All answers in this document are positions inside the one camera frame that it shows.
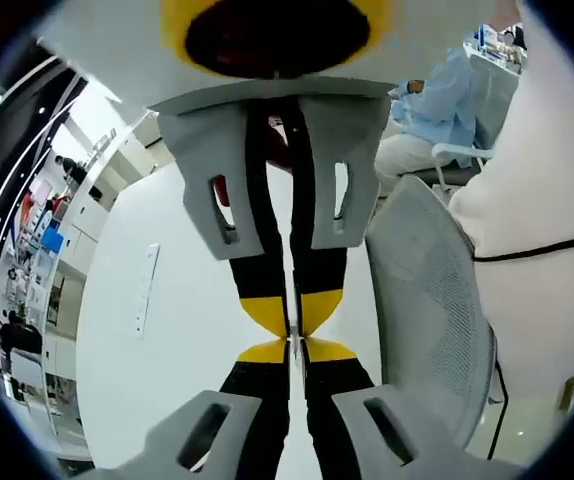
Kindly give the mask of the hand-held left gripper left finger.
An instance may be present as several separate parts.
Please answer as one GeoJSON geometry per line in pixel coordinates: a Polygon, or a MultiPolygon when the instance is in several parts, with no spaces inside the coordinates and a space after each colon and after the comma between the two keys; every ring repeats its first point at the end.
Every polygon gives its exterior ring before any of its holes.
{"type": "Polygon", "coordinates": [[[289,429],[289,343],[244,351],[218,391],[155,425],[143,450],[99,479],[273,479],[289,429]]]}

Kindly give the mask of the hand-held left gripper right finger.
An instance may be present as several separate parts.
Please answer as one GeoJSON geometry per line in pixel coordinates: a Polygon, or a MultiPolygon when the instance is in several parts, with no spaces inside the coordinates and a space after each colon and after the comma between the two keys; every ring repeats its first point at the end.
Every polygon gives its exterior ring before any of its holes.
{"type": "Polygon", "coordinates": [[[325,479],[517,479],[516,465],[483,460],[392,385],[375,385],[347,347],[301,342],[308,430],[325,479]]]}

